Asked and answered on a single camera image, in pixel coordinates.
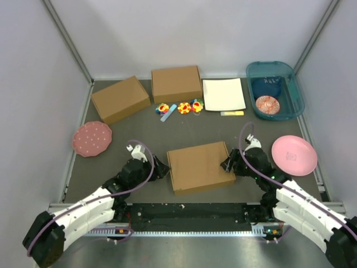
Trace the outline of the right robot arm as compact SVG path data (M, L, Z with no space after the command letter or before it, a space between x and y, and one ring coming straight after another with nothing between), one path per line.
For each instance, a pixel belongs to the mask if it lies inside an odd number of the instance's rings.
M264 191L260 214L287 223L312 241L333 267L356 267L356 218L333 211L309 195L295 180L272 166L258 147L232 149L220 166L227 173L251 177Z

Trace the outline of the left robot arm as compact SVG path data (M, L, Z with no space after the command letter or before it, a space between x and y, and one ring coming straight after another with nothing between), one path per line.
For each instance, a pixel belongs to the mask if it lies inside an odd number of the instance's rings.
M131 158L121 171L95 192L56 213L41 212L23 239L27 254L38 267L50 267L78 238L96 226L125 218L125 199L145 182L164 178L170 167L156 156Z

